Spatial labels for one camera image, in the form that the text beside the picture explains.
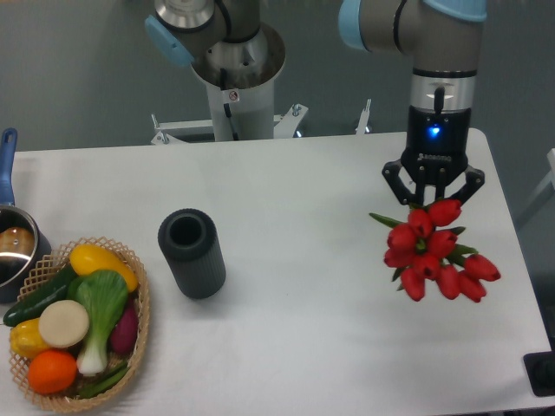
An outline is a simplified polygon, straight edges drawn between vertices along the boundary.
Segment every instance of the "metal pot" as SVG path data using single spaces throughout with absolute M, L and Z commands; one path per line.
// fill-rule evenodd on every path
M 0 303 L 17 300 L 29 271 L 51 250 L 35 220 L 15 207 L 11 170 L 16 144 L 17 131 L 4 130 L 0 143 Z

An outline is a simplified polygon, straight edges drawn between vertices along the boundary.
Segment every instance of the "white table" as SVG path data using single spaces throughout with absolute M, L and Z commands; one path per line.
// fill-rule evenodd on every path
M 16 204 L 53 246 L 107 236 L 146 265 L 152 316 L 135 382 L 94 413 L 437 415 L 550 406 L 524 354 L 549 343 L 486 138 L 471 131 L 484 187 L 464 205 L 460 242 L 503 275 L 474 304 L 429 285 L 396 292 L 382 262 L 406 216 L 382 178 L 404 134 L 19 153 Z M 178 291 L 156 236 L 180 208 L 212 217 L 227 267 L 204 301 Z M 0 307 L 0 313 L 7 309 Z M 10 381 L 0 327 L 2 415 L 41 413 Z

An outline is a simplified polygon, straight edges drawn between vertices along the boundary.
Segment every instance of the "pot handle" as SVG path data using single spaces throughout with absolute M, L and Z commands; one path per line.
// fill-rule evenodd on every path
M 7 128 L 2 133 L 0 143 L 0 205 L 15 205 L 14 190 L 11 186 L 11 170 L 16 154 L 17 130 Z

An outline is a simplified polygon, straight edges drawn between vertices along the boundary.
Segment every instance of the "blue indicator light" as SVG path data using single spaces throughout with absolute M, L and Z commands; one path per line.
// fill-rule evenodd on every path
M 441 127 L 437 124 L 434 124 L 431 127 L 428 127 L 428 137 L 430 139 L 437 139 L 441 134 Z

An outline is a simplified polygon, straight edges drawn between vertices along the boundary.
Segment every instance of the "yellow bell pepper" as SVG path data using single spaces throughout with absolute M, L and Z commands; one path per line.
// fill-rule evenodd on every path
M 16 354 L 33 359 L 51 348 L 38 332 L 38 320 L 39 318 L 21 322 L 10 331 L 10 346 Z
M 80 244 L 69 253 L 69 263 L 79 276 L 87 276 L 97 270 L 117 271 L 133 292 L 139 286 L 137 276 L 112 251 L 94 244 Z

